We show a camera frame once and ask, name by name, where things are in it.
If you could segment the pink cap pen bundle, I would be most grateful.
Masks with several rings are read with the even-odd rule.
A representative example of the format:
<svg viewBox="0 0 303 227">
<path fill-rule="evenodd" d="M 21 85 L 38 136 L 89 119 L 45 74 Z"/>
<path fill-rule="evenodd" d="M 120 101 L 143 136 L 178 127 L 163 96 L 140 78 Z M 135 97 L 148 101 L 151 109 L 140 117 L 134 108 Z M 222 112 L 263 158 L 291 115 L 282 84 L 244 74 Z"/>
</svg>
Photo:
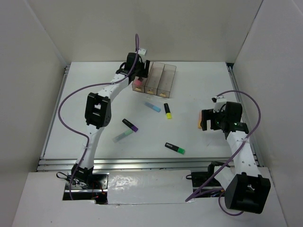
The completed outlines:
<svg viewBox="0 0 303 227">
<path fill-rule="evenodd" d="M 144 78 L 136 77 L 135 80 L 133 81 L 133 85 L 139 87 L 143 84 L 143 80 Z"/>
</svg>

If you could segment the black yellow highlighter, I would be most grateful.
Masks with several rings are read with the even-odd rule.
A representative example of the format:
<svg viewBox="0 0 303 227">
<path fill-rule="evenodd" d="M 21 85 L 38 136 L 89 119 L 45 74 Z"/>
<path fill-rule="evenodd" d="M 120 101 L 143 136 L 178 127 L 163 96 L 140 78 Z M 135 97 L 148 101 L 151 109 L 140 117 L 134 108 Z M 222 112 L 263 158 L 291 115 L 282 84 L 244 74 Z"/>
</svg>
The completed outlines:
<svg viewBox="0 0 303 227">
<path fill-rule="evenodd" d="M 164 109 L 167 119 L 172 119 L 172 115 L 168 103 L 164 103 Z"/>
</svg>

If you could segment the black purple highlighter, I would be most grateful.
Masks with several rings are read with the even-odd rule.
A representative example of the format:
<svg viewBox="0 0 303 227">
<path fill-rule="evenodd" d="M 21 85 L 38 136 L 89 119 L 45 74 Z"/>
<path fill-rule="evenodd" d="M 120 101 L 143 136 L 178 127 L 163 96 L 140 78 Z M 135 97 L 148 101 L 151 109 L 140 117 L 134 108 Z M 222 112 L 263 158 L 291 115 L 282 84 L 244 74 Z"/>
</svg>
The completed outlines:
<svg viewBox="0 0 303 227">
<path fill-rule="evenodd" d="M 132 124 L 130 121 L 128 121 L 127 119 L 123 119 L 122 122 L 127 126 L 129 127 L 132 131 L 134 132 L 137 132 L 138 131 L 138 128 Z"/>
</svg>

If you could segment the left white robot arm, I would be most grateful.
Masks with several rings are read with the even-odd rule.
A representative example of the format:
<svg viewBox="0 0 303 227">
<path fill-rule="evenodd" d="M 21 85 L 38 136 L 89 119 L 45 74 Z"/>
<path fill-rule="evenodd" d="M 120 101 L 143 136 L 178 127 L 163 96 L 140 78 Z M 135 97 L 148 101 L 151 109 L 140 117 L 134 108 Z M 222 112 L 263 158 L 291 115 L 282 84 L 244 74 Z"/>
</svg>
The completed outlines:
<svg viewBox="0 0 303 227">
<path fill-rule="evenodd" d="M 97 93 L 89 93 L 85 108 L 85 120 L 89 141 L 74 164 L 71 173 L 77 184 L 87 189 L 93 184 L 94 157 L 101 133 L 111 121 L 111 103 L 115 97 L 136 78 L 148 78 L 151 62 L 130 52 L 110 83 Z"/>
</svg>

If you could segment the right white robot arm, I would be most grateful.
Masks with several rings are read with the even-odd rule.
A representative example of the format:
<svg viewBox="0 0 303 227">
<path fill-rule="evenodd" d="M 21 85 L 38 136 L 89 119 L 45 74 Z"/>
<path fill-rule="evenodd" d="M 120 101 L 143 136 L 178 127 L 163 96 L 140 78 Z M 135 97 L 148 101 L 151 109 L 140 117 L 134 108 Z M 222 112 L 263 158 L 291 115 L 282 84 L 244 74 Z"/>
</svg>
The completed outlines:
<svg viewBox="0 0 303 227">
<path fill-rule="evenodd" d="M 213 169 L 207 173 L 211 185 L 224 189 L 224 202 L 228 209 L 260 214 L 265 206 L 271 184 L 264 178 L 255 162 L 248 138 L 249 130 L 241 122 L 242 105 L 229 102 L 224 97 L 213 99 L 214 108 L 202 110 L 202 130 L 221 130 L 233 155 L 234 169 L 226 166 L 221 171 Z"/>
</svg>

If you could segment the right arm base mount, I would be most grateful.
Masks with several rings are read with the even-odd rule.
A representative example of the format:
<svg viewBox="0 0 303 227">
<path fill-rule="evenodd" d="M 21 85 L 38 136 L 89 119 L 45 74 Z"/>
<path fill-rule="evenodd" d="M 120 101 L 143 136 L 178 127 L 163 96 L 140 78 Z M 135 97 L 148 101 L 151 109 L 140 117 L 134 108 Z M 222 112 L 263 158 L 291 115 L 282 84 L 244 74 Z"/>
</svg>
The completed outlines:
<svg viewBox="0 0 303 227">
<path fill-rule="evenodd" d="M 197 189 L 200 187 L 211 175 L 215 172 L 214 168 L 222 166 L 223 162 L 213 161 L 208 166 L 206 172 L 192 172 L 191 174 L 186 176 L 187 180 L 192 181 L 193 189 Z M 196 195 L 196 198 L 202 197 L 217 197 L 223 191 L 220 183 L 216 179 L 212 179 L 206 187 L 200 190 L 200 192 Z"/>
</svg>

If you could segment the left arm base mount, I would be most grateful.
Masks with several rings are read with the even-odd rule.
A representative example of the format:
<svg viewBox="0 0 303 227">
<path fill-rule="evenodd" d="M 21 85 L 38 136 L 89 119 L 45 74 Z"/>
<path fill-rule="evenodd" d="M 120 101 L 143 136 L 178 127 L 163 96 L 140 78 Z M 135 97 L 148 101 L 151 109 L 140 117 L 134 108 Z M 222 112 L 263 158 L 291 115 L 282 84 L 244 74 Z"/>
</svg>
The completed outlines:
<svg viewBox="0 0 303 227">
<path fill-rule="evenodd" d="M 91 175 L 86 183 L 74 179 L 70 186 L 70 177 L 63 172 L 57 172 L 56 177 L 65 181 L 63 200 L 93 200 L 96 204 L 107 204 L 108 174 Z"/>
</svg>

